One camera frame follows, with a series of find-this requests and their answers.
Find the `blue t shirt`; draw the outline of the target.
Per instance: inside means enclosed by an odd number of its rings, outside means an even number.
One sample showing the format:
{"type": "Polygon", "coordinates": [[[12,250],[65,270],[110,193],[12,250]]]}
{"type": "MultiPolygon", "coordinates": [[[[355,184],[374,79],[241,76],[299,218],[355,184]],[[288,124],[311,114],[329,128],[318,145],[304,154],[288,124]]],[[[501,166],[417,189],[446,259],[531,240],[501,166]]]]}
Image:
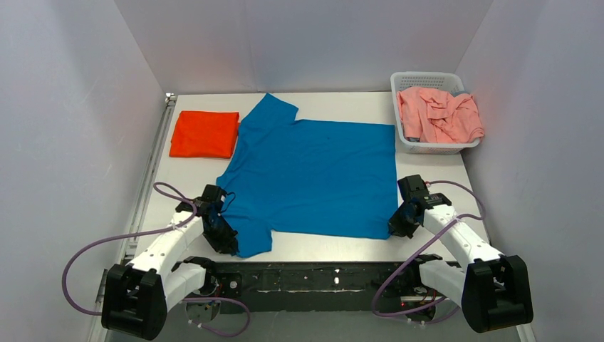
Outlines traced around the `blue t shirt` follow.
{"type": "Polygon", "coordinates": [[[224,213],[238,256],[269,252],[274,232],[387,239],[398,206],[392,125],[298,119],[265,95],[242,120],[216,184],[234,194],[224,213]]]}

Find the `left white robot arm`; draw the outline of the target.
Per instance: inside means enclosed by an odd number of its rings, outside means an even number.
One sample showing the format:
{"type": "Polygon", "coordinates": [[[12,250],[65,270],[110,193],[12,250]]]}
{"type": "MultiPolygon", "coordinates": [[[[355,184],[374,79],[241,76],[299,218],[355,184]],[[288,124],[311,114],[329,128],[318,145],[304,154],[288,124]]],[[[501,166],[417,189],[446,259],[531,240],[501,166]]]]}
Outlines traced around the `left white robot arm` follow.
{"type": "Polygon", "coordinates": [[[182,299],[193,295],[216,303],[224,287],[216,264],[199,256],[179,258],[199,237],[220,254],[238,254],[238,233],[223,216],[225,201],[233,196],[207,185],[199,197],[182,197],[166,229],[143,252],[110,268],[101,311],[104,328],[151,341],[182,299]]]}

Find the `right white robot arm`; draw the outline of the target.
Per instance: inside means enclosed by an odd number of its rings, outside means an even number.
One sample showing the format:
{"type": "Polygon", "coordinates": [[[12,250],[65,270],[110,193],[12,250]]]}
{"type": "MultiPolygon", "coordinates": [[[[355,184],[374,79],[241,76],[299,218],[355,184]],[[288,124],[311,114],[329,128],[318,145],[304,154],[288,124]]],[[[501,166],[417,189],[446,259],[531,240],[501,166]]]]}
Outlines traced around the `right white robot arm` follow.
{"type": "Polygon", "coordinates": [[[505,255],[482,239],[442,193],[432,193],[432,183],[420,175],[398,180],[402,204],[388,222],[389,233],[412,237],[418,227],[433,233],[425,245],[404,261],[378,288],[371,302],[379,316],[381,293],[405,271],[412,286],[435,290],[462,310],[469,327],[477,332],[521,326],[533,321],[533,305],[525,261],[505,255]]]}

